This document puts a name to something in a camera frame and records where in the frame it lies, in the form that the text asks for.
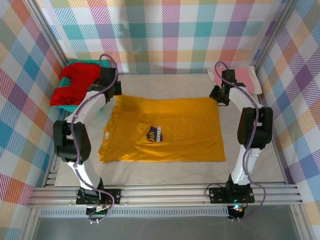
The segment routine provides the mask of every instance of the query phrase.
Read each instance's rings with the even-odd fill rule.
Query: red cloth
[[[97,64],[76,62],[66,66],[59,77],[70,79],[70,86],[58,87],[50,100],[51,106],[79,105],[85,98],[88,88],[100,78],[101,68]]]

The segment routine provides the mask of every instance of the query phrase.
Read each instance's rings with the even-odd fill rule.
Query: floor
[[[148,74],[121,75],[122,93],[148,99],[199,98],[209,96],[214,85],[207,74]],[[104,127],[115,105],[113,98],[102,108],[88,128],[91,155],[95,171],[105,185],[134,184],[203,184],[224,183],[233,171],[239,154],[237,129],[240,112],[231,103],[219,107],[220,125],[226,161],[223,162],[109,162],[100,163],[100,148]],[[257,159],[252,172],[256,182],[283,182],[283,174],[272,143],[268,144]],[[62,162],[56,186],[78,186],[72,169]]]

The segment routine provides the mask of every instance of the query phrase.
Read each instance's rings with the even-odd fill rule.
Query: colorful checkered pattern
[[[275,138],[320,239],[320,0],[300,0],[258,78]]]
[[[279,5],[276,13],[275,13],[274,16],[273,16],[273,19],[272,19],[272,21],[271,21],[271,23],[270,23],[267,31],[265,32],[265,35],[264,35],[264,37],[263,37],[263,39],[262,39],[262,41],[261,41],[261,44],[260,44],[258,50],[257,50],[256,53],[255,53],[255,56],[254,56],[253,62],[252,62],[252,65],[253,65],[253,66],[256,65],[257,60],[258,60],[258,58],[259,58],[259,56],[260,56],[260,53],[261,53],[261,51],[264,49],[264,47],[265,47],[265,45],[266,45],[266,43],[267,43],[267,41],[268,41],[268,38],[270,37],[271,33],[273,32],[274,27],[275,27],[275,25],[277,24],[277,20],[279,19],[279,17],[280,17],[281,14],[283,13],[283,10],[284,10],[285,5],[286,5],[287,2],[288,2],[288,0],[281,0],[281,3],[280,3],[280,5]]]
[[[250,64],[279,1],[50,0],[53,17],[38,0],[67,56],[90,60],[107,52],[121,73],[203,73],[218,60]]]
[[[23,0],[0,3],[0,240],[18,238],[53,153],[62,66]]]

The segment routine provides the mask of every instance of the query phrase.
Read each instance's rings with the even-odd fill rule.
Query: folded cloth
[[[226,160],[218,106],[211,98],[115,98],[98,152],[102,163]]]
[[[222,71],[224,71],[225,68],[222,66],[219,66],[217,68],[218,73],[220,76],[222,76]],[[262,94],[262,89],[259,83],[259,80],[257,78],[255,68],[253,66],[245,66],[242,68],[236,68],[234,69],[235,71],[235,79],[238,83],[244,83],[246,86],[246,89],[250,94]],[[218,85],[219,87],[221,86],[222,80],[221,78],[216,74],[216,71],[214,69],[208,69],[207,71],[209,78],[211,81],[215,84]]]
[[[58,87],[50,99],[50,105],[79,105],[85,98],[88,88],[100,77],[101,68],[94,63],[76,62],[66,66],[59,77],[67,77],[70,86]]]

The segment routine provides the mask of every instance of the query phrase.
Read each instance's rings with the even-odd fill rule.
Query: yellow t-shirt
[[[102,163],[226,160],[218,106],[213,99],[115,97],[117,102],[98,152]]]

